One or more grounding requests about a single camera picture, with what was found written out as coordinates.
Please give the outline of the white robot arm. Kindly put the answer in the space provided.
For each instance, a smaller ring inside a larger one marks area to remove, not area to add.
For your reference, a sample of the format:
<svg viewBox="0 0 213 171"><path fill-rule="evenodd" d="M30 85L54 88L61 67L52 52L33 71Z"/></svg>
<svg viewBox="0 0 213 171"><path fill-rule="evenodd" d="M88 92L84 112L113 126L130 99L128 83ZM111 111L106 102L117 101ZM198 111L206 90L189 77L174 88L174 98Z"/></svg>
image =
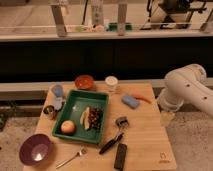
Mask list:
<svg viewBox="0 0 213 171"><path fill-rule="evenodd" d="M172 70L164 77L165 87L157 103L164 111L178 111L188 101L213 118L213 90L203 82L207 78L205 69L199 64L190 64Z"/></svg>

